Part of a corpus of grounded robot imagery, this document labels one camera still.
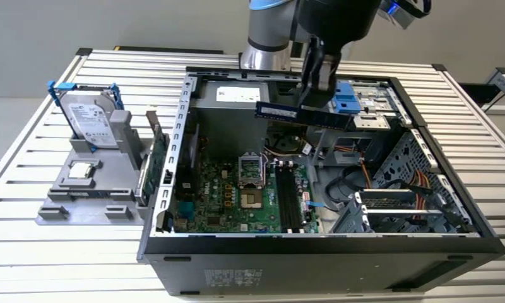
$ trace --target green circuit board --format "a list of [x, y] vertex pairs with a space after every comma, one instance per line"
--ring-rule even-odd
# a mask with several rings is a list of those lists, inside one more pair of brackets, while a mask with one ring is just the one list
[[[305, 180], [305, 169], [297, 168], [295, 176]], [[233, 161], [209, 159], [203, 161], [193, 218], [188, 220], [187, 226], [181, 225], [179, 232], [280, 233], [276, 174], [271, 167], [267, 167], [265, 180], [263, 189], [240, 189], [237, 186], [237, 159]], [[301, 207], [301, 193], [296, 192], [296, 195], [299, 207]], [[255, 203], [248, 204], [248, 197]], [[303, 230], [307, 233], [317, 232], [315, 212], [312, 212], [312, 220], [303, 226]]]

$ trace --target blue drive latch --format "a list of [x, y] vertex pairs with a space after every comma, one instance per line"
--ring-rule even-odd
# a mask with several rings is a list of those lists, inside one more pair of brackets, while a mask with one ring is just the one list
[[335, 111], [339, 114], [357, 114], [361, 111], [360, 101], [353, 92], [352, 84], [347, 81], [337, 81], [337, 89], [332, 101]]

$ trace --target case label sticker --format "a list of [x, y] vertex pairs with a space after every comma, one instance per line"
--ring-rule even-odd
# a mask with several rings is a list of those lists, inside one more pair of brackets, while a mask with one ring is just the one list
[[217, 101], [256, 103], [260, 101], [260, 87], [221, 86], [217, 88]]
[[204, 270], [209, 287], [257, 287], [263, 270]]

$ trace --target white floor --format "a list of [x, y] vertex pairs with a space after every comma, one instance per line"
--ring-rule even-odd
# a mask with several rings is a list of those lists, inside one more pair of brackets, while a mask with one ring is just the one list
[[24, 128], [43, 98], [0, 98], [0, 158]]

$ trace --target motherboard chip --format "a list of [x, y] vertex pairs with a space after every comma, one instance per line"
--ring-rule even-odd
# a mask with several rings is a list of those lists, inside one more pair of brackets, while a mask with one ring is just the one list
[[220, 225], [220, 217], [208, 217], [208, 225]]

